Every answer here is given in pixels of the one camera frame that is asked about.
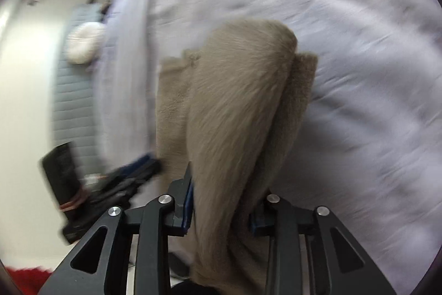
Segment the bed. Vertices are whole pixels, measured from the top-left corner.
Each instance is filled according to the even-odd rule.
[[[319,56],[272,191],[300,207],[327,204],[397,293],[410,294],[442,244],[437,0],[114,0],[94,75],[101,159],[115,168],[155,150],[160,60],[238,17],[280,20]]]

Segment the brown fuzzy fabric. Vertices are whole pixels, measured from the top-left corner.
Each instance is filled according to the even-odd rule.
[[[247,229],[296,138],[317,57],[296,53],[293,32],[238,20],[160,74],[157,152],[164,188],[192,162],[192,279],[223,294],[263,293],[268,239]]]

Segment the red rug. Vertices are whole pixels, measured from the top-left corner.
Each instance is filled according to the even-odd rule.
[[[35,269],[6,268],[12,280],[24,295],[37,295],[46,280],[52,274],[50,271]]]

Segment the folded towel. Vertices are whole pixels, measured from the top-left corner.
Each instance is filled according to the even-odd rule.
[[[264,197],[295,140],[317,58],[297,54],[283,24],[238,20],[197,51],[163,64],[157,97],[157,152],[164,187],[192,163],[192,279],[223,294],[264,291],[268,239],[248,215]]]

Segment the white round cushion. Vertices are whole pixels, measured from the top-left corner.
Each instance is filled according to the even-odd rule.
[[[66,58],[72,64],[90,63],[101,46],[106,26],[87,22],[74,28],[66,40]]]

